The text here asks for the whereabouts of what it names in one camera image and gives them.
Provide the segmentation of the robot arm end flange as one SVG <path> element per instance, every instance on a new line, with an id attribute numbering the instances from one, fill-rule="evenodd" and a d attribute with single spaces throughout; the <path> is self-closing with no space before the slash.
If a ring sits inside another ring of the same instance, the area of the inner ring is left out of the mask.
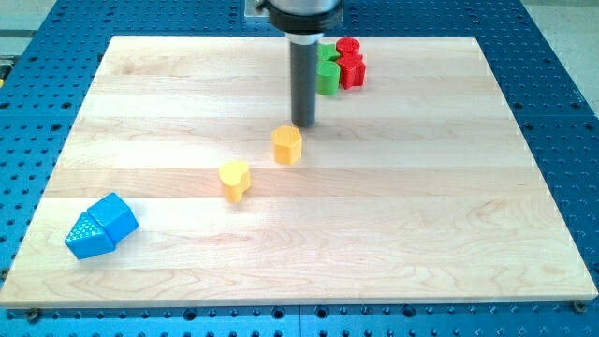
<path id="1" fill-rule="evenodd" d="M 266 10 L 269 23 L 301 46 L 315 44 L 343 20 L 343 0 L 257 0 L 254 8 Z"/>

